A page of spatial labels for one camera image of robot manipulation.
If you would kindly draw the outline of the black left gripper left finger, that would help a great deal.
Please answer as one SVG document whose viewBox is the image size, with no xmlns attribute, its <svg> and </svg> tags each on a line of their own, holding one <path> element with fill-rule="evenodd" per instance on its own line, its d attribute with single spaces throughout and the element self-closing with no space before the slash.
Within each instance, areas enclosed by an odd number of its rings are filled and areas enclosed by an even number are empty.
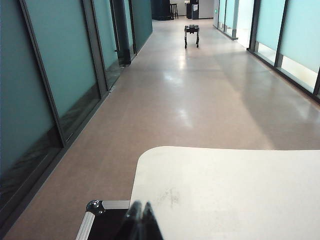
<svg viewBox="0 0 320 240">
<path fill-rule="evenodd" d="M 121 227 L 116 235 L 117 240 L 141 240 L 142 203 L 135 201 L 125 213 Z"/>
</svg>

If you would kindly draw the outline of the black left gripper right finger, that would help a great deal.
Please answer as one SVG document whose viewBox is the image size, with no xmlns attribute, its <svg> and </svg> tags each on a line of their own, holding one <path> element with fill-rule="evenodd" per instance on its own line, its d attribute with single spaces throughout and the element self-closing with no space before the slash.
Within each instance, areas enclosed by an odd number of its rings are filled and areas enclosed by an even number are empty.
<svg viewBox="0 0 320 240">
<path fill-rule="evenodd" d="M 163 240 L 162 233 L 157 223 L 152 205 L 150 202 L 145 204 L 140 222 L 140 240 Z"/>
</svg>

